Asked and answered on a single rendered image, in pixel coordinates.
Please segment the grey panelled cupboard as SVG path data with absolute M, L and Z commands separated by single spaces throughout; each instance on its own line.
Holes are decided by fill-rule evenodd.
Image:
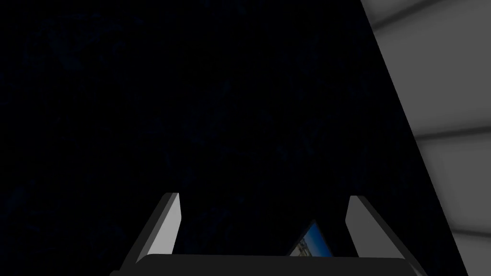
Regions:
M 468 276 L 491 276 L 491 0 L 361 0 Z

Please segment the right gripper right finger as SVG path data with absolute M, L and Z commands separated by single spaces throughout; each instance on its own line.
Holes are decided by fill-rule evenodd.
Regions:
M 365 197 L 350 197 L 345 224 L 359 257 L 410 259 L 405 245 Z

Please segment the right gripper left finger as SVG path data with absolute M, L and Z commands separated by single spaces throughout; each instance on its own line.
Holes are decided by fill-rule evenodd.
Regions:
M 149 254 L 171 254 L 181 223 L 179 193 L 163 195 L 123 264 L 134 265 Z

